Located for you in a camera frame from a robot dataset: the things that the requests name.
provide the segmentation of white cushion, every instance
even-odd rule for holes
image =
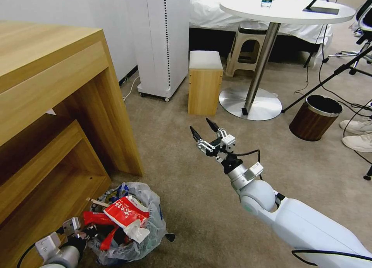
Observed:
[[[223,70],[220,54],[217,51],[191,51],[189,68]]]

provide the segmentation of red package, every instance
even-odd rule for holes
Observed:
[[[102,241],[100,250],[108,250],[111,246],[112,239],[114,238],[115,232],[119,226],[115,225],[114,229],[107,235],[106,239]]]
[[[84,225],[91,223],[100,225],[116,225],[105,213],[83,212]]]
[[[139,203],[131,195],[124,196],[115,201],[104,209],[104,213],[122,228],[127,227],[136,220],[140,220],[141,227],[145,227],[150,215],[148,208]]]
[[[129,238],[138,243],[150,234],[150,231],[144,228],[150,216],[149,210],[131,195],[120,198],[103,211]]]

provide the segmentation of black office chair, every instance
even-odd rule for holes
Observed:
[[[363,48],[357,52],[348,52],[348,51],[341,51],[334,55],[329,55],[328,58],[331,57],[356,57],[360,53],[362,53],[364,50],[366,50],[371,42],[372,42],[372,0],[367,0],[366,3],[363,4],[363,6],[359,9],[358,13],[356,14],[356,20],[358,21],[359,28],[362,30],[363,34],[360,37],[360,39],[356,42],[358,45],[361,45],[363,42],[367,41]],[[364,56],[364,59],[367,61],[368,64],[372,63],[372,55],[368,54]],[[370,75],[369,73],[366,73],[364,71],[359,71],[357,69],[359,61],[356,61],[352,67],[350,67],[350,74],[354,75],[357,72],[361,72],[363,74]]]

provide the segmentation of round white table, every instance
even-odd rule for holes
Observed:
[[[273,0],[270,8],[261,7],[261,0],[224,0],[220,8],[232,15],[270,22],[256,70],[248,90],[231,87],[219,96],[221,106],[242,119],[263,121],[275,118],[282,104],[272,93],[259,85],[281,23],[286,24],[337,24],[351,20],[356,11],[333,2],[317,1],[314,6],[339,9],[338,15],[303,11],[312,0]]]

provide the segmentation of white air purifier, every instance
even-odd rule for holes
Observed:
[[[141,95],[169,101],[188,73],[189,0],[126,0]]]

